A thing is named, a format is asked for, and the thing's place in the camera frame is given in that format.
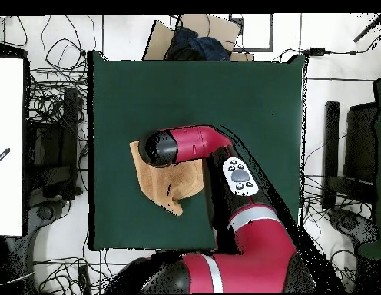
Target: towel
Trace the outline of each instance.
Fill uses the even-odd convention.
[[[180,199],[194,196],[203,189],[201,160],[156,168],[146,164],[138,153],[138,141],[129,144],[141,191],[155,204],[182,215]]]

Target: black cable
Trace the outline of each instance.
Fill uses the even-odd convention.
[[[25,28],[24,28],[24,25],[22,24],[22,20],[20,19],[20,16],[17,16],[17,19],[18,21],[20,22],[20,25],[22,27],[22,31],[24,32],[24,36],[25,36],[25,42],[23,44],[15,44],[15,43],[10,43],[8,41],[6,41],[6,18],[3,19],[3,36],[4,36],[4,39],[3,41],[0,41],[0,43],[3,43],[5,45],[12,45],[12,46],[26,46],[27,43],[28,43],[28,36],[27,36],[27,32],[25,31]]]
[[[101,295],[101,250],[99,250],[99,295]]]
[[[70,260],[70,259],[75,259],[74,262],[71,262],[71,263],[68,263],[68,262],[65,262],[63,260]],[[94,272],[96,273],[99,273],[99,270],[97,270],[96,268],[94,268],[93,264],[89,263],[85,258],[77,258],[77,257],[67,257],[67,258],[58,258],[58,259],[50,259],[50,260],[44,260],[44,261],[34,261],[34,265],[39,265],[39,264],[51,264],[53,262],[59,262],[60,265],[69,265],[69,266],[73,266],[74,264],[86,264],[87,266],[89,266]]]
[[[83,258],[84,258],[84,260],[85,260],[85,244],[87,243],[88,234],[89,234],[89,227],[87,227],[87,234],[85,235],[85,240],[83,243]]]
[[[94,48],[92,49],[92,51],[94,51],[96,49],[96,37],[95,37],[95,24],[94,24],[94,20],[91,18],[91,16],[87,15],[87,17],[91,20],[91,23],[92,23],[92,31],[94,32]]]
[[[57,268],[54,272],[52,272],[50,275],[48,275],[47,279],[44,280],[40,285],[39,285],[39,293],[41,293],[43,291],[43,289],[45,288],[45,286],[47,285],[48,282],[50,281],[53,281],[53,280],[56,280],[57,283],[60,285],[61,287],[61,290],[55,290],[54,292],[58,292],[58,291],[62,291],[63,292],[63,295],[66,294],[66,291],[67,290],[70,290],[71,291],[71,295],[75,295],[75,293],[73,292],[72,290],[72,286],[73,285],[80,285],[78,280],[72,280],[71,278],[71,275],[70,273],[68,272],[68,268],[69,267],[72,267],[76,264],[78,264],[78,266],[80,265],[80,263],[82,264],[86,264],[88,265],[88,267],[90,267],[93,271],[97,272],[100,274],[100,277],[103,276],[104,278],[103,279],[107,279],[108,276],[102,272],[102,271],[99,271],[99,270],[96,270],[95,268],[93,268],[92,265],[89,264],[89,262],[86,261],[86,259],[84,258],[77,258],[77,257],[70,257],[70,258],[65,258],[65,259],[75,259],[75,261],[73,261],[72,263],[62,263],[59,268]],[[52,261],[56,261],[56,259],[52,259],[52,260],[47,260],[47,261],[42,261],[42,262],[38,262],[38,263],[34,263],[34,264],[49,264],[50,262]],[[58,275],[58,273],[62,272],[62,271],[65,271],[67,276],[65,275]],[[61,282],[59,281],[58,278],[65,278],[67,281],[68,281],[68,285],[69,287],[67,289],[65,289],[63,287],[63,285],[61,284]]]
[[[82,258],[77,258],[77,257],[68,257],[68,258],[58,258],[58,259],[50,259],[50,260],[34,260],[33,264],[34,265],[39,265],[39,264],[71,264],[69,262],[66,262],[64,260],[69,260],[69,259],[80,259],[83,260]],[[99,266],[98,263],[88,263],[91,266]],[[122,264],[122,263],[106,263],[107,265],[112,265],[112,266],[127,266],[128,264]]]
[[[58,218],[59,220],[61,220],[62,218],[65,218],[65,217],[67,217],[67,216],[69,215],[69,211],[71,211],[71,202],[72,202],[72,201],[69,202],[69,208],[68,208],[68,212],[66,213],[66,215],[64,215],[64,216],[62,216],[62,217],[59,217],[59,218]]]
[[[251,53],[250,53],[247,49],[245,49],[243,46],[239,46],[237,43],[235,43],[235,42],[233,42],[233,41],[219,41],[219,42],[220,42],[220,43],[222,43],[222,42],[225,42],[225,43],[231,43],[231,44],[237,46],[238,48],[240,48],[241,50],[243,50],[247,55],[251,55]]]
[[[343,136],[341,136],[341,137],[339,137],[338,140],[339,140],[339,139],[342,139],[342,138],[344,138],[344,137],[346,137],[346,134],[343,135]],[[320,148],[323,148],[324,146],[326,146],[326,144],[324,144],[324,145],[318,147],[317,149],[315,149],[314,151],[312,151],[312,152],[306,157],[306,160],[305,160],[305,163],[304,163],[304,167],[306,166],[306,162],[308,161],[308,158],[310,158],[310,155],[312,155],[315,151],[318,151]]]
[[[368,52],[376,41],[381,41],[381,33],[372,41],[365,51],[331,52],[332,55],[359,55]]]
[[[357,255],[356,255],[354,252],[349,251],[349,250],[347,250],[347,249],[341,249],[341,250],[338,250],[338,251],[334,252],[334,253],[331,255],[331,257],[330,257],[330,262],[333,261],[333,258],[334,258],[334,256],[335,256],[336,254],[340,254],[341,252],[346,252],[346,253],[348,253],[348,254],[351,254],[351,255],[353,255],[355,258],[357,257]]]
[[[274,58],[273,60],[271,60],[271,62],[274,62],[275,60],[277,60],[278,58],[280,59],[280,61],[282,61],[282,56],[287,53],[288,51],[294,51],[294,52],[298,52],[299,51],[299,48],[287,48],[286,50],[283,50],[283,52],[278,55],[276,58]]]
[[[324,189],[325,191],[334,192],[334,191],[332,191],[332,190],[330,190],[330,189],[324,188],[323,186],[321,186],[321,187],[315,187],[315,186],[312,185],[312,184],[304,184],[304,185],[306,185],[307,187],[314,187],[315,189],[318,189],[318,190],[322,190],[322,189]]]
[[[313,181],[314,183],[320,185],[320,188],[319,190],[325,190],[325,191],[331,191],[330,189],[327,189],[325,188],[324,186],[322,186],[322,184],[320,184],[319,182],[315,181],[314,179],[312,179],[311,177],[309,176],[305,176],[306,179],[309,179],[311,181]],[[342,198],[342,199],[348,199],[348,200],[351,200],[351,201],[354,201],[355,199],[352,199],[346,195],[342,195],[342,194],[334,194],[333,197],[336,197],[336,198]],[[369,211],[372,211],[372,208],[367,204],[367,203],[363,203],[361,201],[357,201],[355,204],[364,204],[367,206],[367,208],[369,209]]]
[[[31,70],[31,105],[30,105],[30,115],[29,119],[31,122],[43,122],[43,123],[51,123],[51,124],[61,124],[63,128],[67,128],[77,139],[78,141],[86,142],[86,139],[80,139],[79,136],[73,131],[71,125],[68,121],[65,120],[63,116],[63,94],[66,88],[72,87],[78,91],[78,96],[81,97],[83,102],[86,102],[87,99],[87,80],[86,80],[86,72],[87,72],[87,64],[85,58],[85,51],[81,48],[81,43],[78,38],[78,32],[73,25],[73,22],[69,19],[68,16],[65,16],[66,19],[71,24],[72,28],[75,31],[76,39],[78,40],[79,46],[77,46],[74,42],[63,38],[54,43],[51,48],[46,52],[46,47],[43,39],[43,34],[45,29],[48,27],[49,22],[51,21],[51,16],[48,19],[43,31],[41,33],[41,41],[43,44],[43,49],[45,53],[45,60],[53,69],[34,69]],[[96,48],[96,37],[94,32],[94,21],[90,16],[88,18],[92,23],[92,31],[94,36],[94,48]],[[59,44],[61,41],[66,41],[67,44],[62,52],[61,58],[65,53],[67,47],[72,46],[79,51],[79,58],[76,64],[71,67],[61,67],[60,65],[54,65],[48,59],[49,54],[53,50],[53,48]],[[33,73],[37,74],[46,74],[47,81],[37,82]],[[55,77],[55,81],[52,81],[49,76]],[[85,122],[85,113],[82,107],[82,102],[78,103],[78,119],[77,123],[81,124]]]
[[[78,145],[80,146],[80,156],[79,156],[79,158],[78,158],[78,172],[80,173],[81,182],[82,182],[82,184],[83,184],[85,190],[88,192],[88,188],[87,188],[87,186],[85,185],[84,178],[83,178],[83,174],[82,174],[82,170],[81,170],[81,168],[80,168],[80,166],[81,166],[81,159],[82,159],[83,157],[86,156],[86,155],[83,156],[82,152],[83,152],[83,150],[88,146],[88,144],[86,144],[83,148],[81,148],[81,143],[80,143],[80,142],[78,142]]]
[[[315,208],[313,208],[312,205],[310,205],[310,207],[311,207],[314,211],[316,211],[316,212],[319,214],[319,212],[318,212]],[[317,224],[317,222],[315,221],[314,218],[313,218],[313,222],[315,223],[316,227],[317,227],[318,230],[319,230],[319,235],[318,235],[317,239],[313,239],[314,242],[317,242],[317,241],[320,239],[320,237],[322,236],[322,229],[321,229],[320,226]]]
[[[330,221],[328,218],[326,218],[325,216],[326,216],[326,213],[327,213],[327,210],[324,212],[324,215],[322,215],[319,211],[317,211],[315,208],[313,208],[313,206],[311,205],[310,206],[314,211],[316,211],[316,213],[315,214],[319,214],[320,216],[321,216],[321,218],[319,219],[319,220],[321,220],[321,219],[325,219],[325,220],[327,220],[327,221]],[[313,222],[317,225],[317,222],[319,221],[319,220],[315,220],[315,218],[313,217],[313,215],[310,215],[311,217],[312,217],[312,219],[313,219]],[[318,228],[319,228],[319,231],[320,231],[320,235],[319,235],[319,237],[322,235],[322,230],[320,229],[320,227],[318,226]]]
[[[206,37],[209,37],[210,36],[210,32],[211,32],[211,20],[210,20],[210,17],[208,17],[208,14],[205,14],[206,17],[207,17],[207,20],[208,20],[208,32],[207,32],[207,36]]]
[[[343,207],[346,207],[346,206],[349,206],[349,205],[352,205],[353,204],[353,199],[348,203],[348,204],[345,204],[345,201],[347,201],[347,200],[349,200],[349,198],[345,198],[344,200],[343,200],[343,202],[341,203],[341,204],[339,204],[339,205],[336,205],[336,206],[338,206],[338,207],[341,207],[341,208],[343,208]],[[313,208],[313,206],[312,206],[312,204],[310,203],[310,201],[308,200],[308,203],[309,203],[309,205],[308,205],[308,208],[310,207],[310,208],[312,208],[314,211],[316,211],[316,209],[315,208]],[[304,217],[304,222],[306,222],[307,220],[309,220],[313,215],[315,215],[315,214],[319,214],[320,216],[322,216],[322,217],[324,217],[325,216],[325,214],[327,213],[327,211],[328,210],[325,210],[325,212],[324,212],[324,214],[322,215],[321,214],[321,212],[319,212],[319,211],[316,211],[316,213],[314,213],[314,214],[312,214],[312,215],[310,215],[310,216],[308,216],[308,209],[306,210],[306,214],[305,214],[305,217]],[[317,239],[314,239],[313,237],[312,237],[312,239],[314,240],[314,242],[316,242],[316,244],[318,245],[318,247],[320,248],[320,249],[322,249],[322,247],[319,245],[319,243],[317,242],[317,240],[318,240],[318,238]],[[335,263],[333,262],[333,258],[335,257],[335,255],[336,254],[338,254],[338,253],[341,253],[341,252],[347,252],[347,253],[350,253],[350,254],[352,254],[354,257],[356,256],[353,252],[351,252],[351,251],[349,251],[349,250],[346,250],[346,249],[342,249],[342,250],[338,250],[338,251],[336,251],[332,256],[331,256],[331,258],[330,258],[330,263],[334,266],[334,270],[335,271],[338,271],[338,272],[340,272],[340,279],[341,280],[343,280],[343,277],[345,277],[345,278],[347,278],[348,280],[350,280],[351,282],[355,282],[355,275],[353,275],[353,273],[355,273],[355,270],[350,270],[349,268],[347,268],[347,267],[344,267],[343,269],[340,269],[340,268],[338,268],[338,266],[337,265],[335,265]]]
[[[104,253],[104,263],[106,267],[108,268],[108,272],[110,273],[110,275],[113,276],[113,273],[111,272],[110,267],[108,266],[108,261],[107,261],[108,250],[109,249],[107,249],[106,252]]]

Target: cable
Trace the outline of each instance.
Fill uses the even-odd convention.
[[[99,295],[101,295],[101,250],[99,250]]]
[[[349,251],[349,250],[347,250],[347,249],[341,249],[341,250],[338,250],[338,251],[334,252],[334,253],[331,255],[331,257],[330,257],[330,262],[333,261],[333,258],[335,257],[336,254],[340,254],[341,252],[346,252],[346,253],[348,253],[348,254],[351,254],[351,255],[353,255],[355,258],[357,257],[357,255],[356,255],[354,252]]]
[[[70,275],[68,269],[69,269],[70,267],[75,268],[75,265],[80,266],[80,263],[88,265],[89,268],[91,268],[93,271],[99,273],[101,276],[104,277],[104,279],[108,278],[108,276],[107,276],[105,273],[103,273],[103,272],[101,272],[101,271],[99,271],[99,270],[93,268],[93,266],[90,265],[89,262],[87,262],[84,258],[70,257],[70,258],[65,258],[65,260],[66,260],[66,259],[75,259],[75,261],[73,261],[73,262],[71,262],[71,263],[62,263],[62,264],[61,264],[61,265],[60,265],[54,272],[52,272],[50,275],[48,275],[47,279],[44,280],[44,281],[39,285],[39,290],[38,290],[39,293],[42,293],[42,292],[43,292],[43,289],[45,288],[45,286],[47,285],[48,282],[50,282],[50,281],[56,281],[56,282],[58,283],[58,285],[61,287],[61,289],[60,289],[60,290],[55,290],[54,292],[57,293],[57,292],[59,292],[59,291],[62,291],[62,293],[65,295],[65,294],[66,294],[66,291],[67,291],[67,290],[70,290],[70,291],[71,291],[71,295],[75,295],[75,293],[74,293],[74,291],[72,290],[71,287],[72,287],[73,285],[80,285],[80,284],[79,284],[78,280],[73,280],[73,279],[72,279],[72,277],[71,277],[71,275]],[[56,259],[47,260],[47,261],[40,261],[40,262],[38,262],[38,263],[34,263],[34,264],[47,264],[47,263],[50,263],[50,262],[52,262],[52,261],[56,261]],[[65,271],[66,274],[67,274],[67,276],[65,276],[65,275],[58,275],[58,273],[60,273],[60,272],[62,272],[62,271]],[[64,278],[64,279],[66,279],[66,280],[68,281],[68,285],[69,285],[69,287],[68,287],[67,289],[65,289],[65,288],[63,287],[63,285],[62,285],[61,282],[59,281],[59,278]]]
[[[72,263],[68,263],[66,261],[63,261],[63,260],[70,260],[70,259],[75,259],[74,262]],[[34,261],[34,265],[39,265],[39,264],[52,264],[53,262],[59,262],[60,265],[69,265],[69,266],[73,266],[74,264],[80,264],[80,263],[83,263],[83,264],[86,264],[87,266],[89,266],[94,272],[96,273],[99,273],[99,270],[97,270],[96,268],[94,268],[93,264],[89,263],[86,259],[84,258],[78,258],[78,257],[67,257],[67,258],[58,258],[58,259],[50,259],[50,260],[44,260],[44,261]]]
[[[31,89],[30,89],[30,98],[31,104],[29,108],[29,120],[33,122],[42,122],[50,124],[60,124],[63,128],[67,128],[77,139],[78,141],[86,142],[87,140],[80,139],[79,136],[74,132],[71,124],[64,118],[63,115],[63,96],[66,88],[74,88],[78,92],[78,97],[80,97],[79,102],[77,103],[78,118],[77,123],[81,124],[85,122],[85,113],[83,109],[83,104],[87,100],[87,62],[85,57],[85,51],[81,48],[81,43],[78,37],[78,32],[73,25],[73,22],[68,16],[65,16],[69,24],[75,32],[76,39],[78,40],[78,46],[67,38],[62,38],[52,45],[48,51],[46,51],[43,35],[45,29],[48,27],[49,22],[51,21],[51,16],[49,17],[45,27],[41,32],[41,42],[43,45],[43,50],[45,53],[46,62],[53,67],[53,69],[33,69],[31,70]],[[94,49],[96,48],[96,37],[94,32],[94,21],[90,16],[87,16],[92,23],[92,31],[94,37]],[[54,65],[50,62],[49,55],[53,48],[58,45],[60,42],[66,41],[67,44],[62,52],[60,60],[64,56],[66,48],[69,46],[76,48],[79,52],[78,61],[76,64],[70,68],[61,67],[60,65]],[[37,82],[34,74],[46,74],[47,81]]]
[[[92,23],[92,31],[94,32],[94,42],[95,42],[95,45],[94,45],[94,48],[92,49],[92,51],[94,51],[94,50],[96,49],[95,24],[94,24],[94,21],[93,21],[93,19],[91,18],[91,16],[87,15],[87,17],[91,20],[91,23]]]
[[[313,208],[312,205],[310,205],[310,207],[311,207],[314,211],[316,211],[316,212],[319,214],[319,212],[318,212],[315,208]],[[313,239],[314,242],[317,242],[317,241],[320,239],[320,237],[322,236],[322,229],[319,227],[319,225],[317,224],[317,222],[315,221],[314,218],[313,218],[313,222],[315,223],[316,227],[317,227],[318,230],[319,230],[319,235],[318,235],[317,239]]]
[[[338,140],[341,139],[341,138],[344,138],[344,137],[346,137],[346,134],[343,135],[343,136],[341,136],[341,137],[339,137]],[[308,158],[310,158],[310,155],[312,155],[315,151],[318,151],[320,148],[323,148],[324,146],[326,146],[326,144],[324,144],[324,145],[320,146],[319,148],[315,149],[314,151],[312,151],[312,152],[306,157],[306,160],[305,160],[305,163],[304,163],[304,167],[306,166],[306,162],[308,161]]]
[[[4,20],[3,20],[3,22],[4,22],[4,26],[3,26],[4,40],[0,41],[0,43],[3,43],[4,45],[12,45],[12,46],[19,46],[19,47],[23,47],[23,46],[27,45],[27,43],[28,43],[27,32],[25,31],[25,28],[24,28],[24,25],[22,24],[22,20],[20,19],[20,16],[17,16],[17,19],[20,22],[20,25],[22,27],[22,31],[24,32],[25,42],[23,44],[15,44],[15,43],[10,43],[10,42],[6,41],[6,25],[5,25],[6,24],[6,18],[4,18]]]
[[[278,58],[280,59],[280,62],[282,62],[282,56],[288,51],[300,52],[299,48],[287,48],[286,50],[283,50],[283,52],[280,55],[278,55],[276,58],[274,58],[271,62],[274,62]]]
[[[359,55],[368,52],[376,41],[381,41],[381,33],[372,41],[365,51],[331,52],[332,55]]]
[[[108,261],[107,261],[108,250],[109,249],[107,249],[105,254],[104,254],[104,263],[106,264],[106,267],[108,268],[110,275],[113,276],[113,273],[111,272],[110,267],[108,266]]]
[[[50,259],[50,260],[34,260],[33,264],[34,265],[39,265],[39,264],[70,264],[67,261],[64,260],[69,260],[69,259],[82,259],[82,258],[77,258],[77,257],[67,257],[67,258],[58,258],[58,259]],[[112,266],[127,266],[128,264],[123,264],[123,263],[106,263],[107,265],[112,265]],[[91,266],[98,266],[99,263],[88,263],[88,265]]]
[[[59,218],[58,218],[59,220],[61,220],[62,218],[65,218],[65,217],[67,217],[67,216],[69,215],[69,211],[71,211],[71,202],[72,202],[72,201],[69,202],[69,208],[68,208],[68,212],[66,213],[66,215],[64,215],[64,216],[62,216],[62,217],[59,217]]]
[[[324,186],[322,186],[322,184],[320,184],[319,182],[315,181],[315,180],[312,179],[311,177],[306,176],[305,178],[311,180],[312,182],[314,182],[314,183],[316,183],[316,184],[318,184],[318,185],[320,185],[319,190],[325,190],[325,191],[333,192],[333,191],[331,191],[330,189],[327,189],[327,188],[325,188]],[[336,198],[342,198],[342,199],[348,199],[348,200],[354,201],[354,199],[352,199],[352,198],[350,198],[350,197],[348,197],[348,196],[346,196],[346,195],[342,195],[342,194],[334,194],[333,197],[336,197]],[[372,211],[372,208],[371,208],[367,203],[364,203],[364,202],[361,202],[361,201],[357,201],[355,204],[363,204],[363,205],[365,205],[365,206],[369,209],[369,211]]]
[[[210,36],[210,32],[211,32],[211,20],[210,20],[210,17],[208,17],[208,14],[205,14],[206,17],[207,17],[207,20],[208,20],[208,32],[207,32],[207,36],[206,37],[209,37]]]
[[[16,278],[15,280],[10,280],[9,282],[6,282],[6,283],[4,283],[4,284],[1,284],[1,285],[6,285],[6,284],[10,284],[10,283],[19,282],[20,280],[24,280],[25,278],[27,278],[27,277],[30,277],[30,276],[32,276],[33,274],[35,274],[35,272],[34,272],[34,271],[33,271],[32,273],[29,273],[28,275],[25,275],[25,276],[22,276],[22,277]]]
[[[82,170],[81,170],[81,168],[80,168],[80,166],[81,166],[81,159],[82,159],[83,157],[87,156],[87,154],[88,154],[88,152],[87,152],[87,154],[83,154],[83,151],[85,150],[85,148],[88,148],[88,144],[86,144],[83,148],[81,148],[81,143],[80,143],[80,142],[78,142],[78,145],[80,146],[80,156],[79,156],[79,158],[78,158],[78,172],[80,173],[81,182],[82,182],[82,184],[83,184],[85,190],[88,192],[88,188],[87,188],[87,186],[85,185],[84,178],[83,178],[83,174],[82,174]]]
[[[247,55],[251,55],[251,53],[250,53],[247,49],[245,49],[245,48],[242,47],[242,46],[239,46],[239,45],[238,45],[237,43],[235,43],[235,42],[232,42],[232,41],[219,41],[219,42],[220,42],[220,43],[222,43],[222,42],[231,43],[231,44],[237,46],[238,48],[240,48],[241,50],[243,50]]]

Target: green mat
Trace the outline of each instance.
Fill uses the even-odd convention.
[[[180,217],[141,192],[129,143],[158,128],[229,128],[297,220],[303,56],[277,64],[105,61],[97,52],[88,55],[89,78],[93,69],[91,250],[214,248],[203,191],[180,201]]]

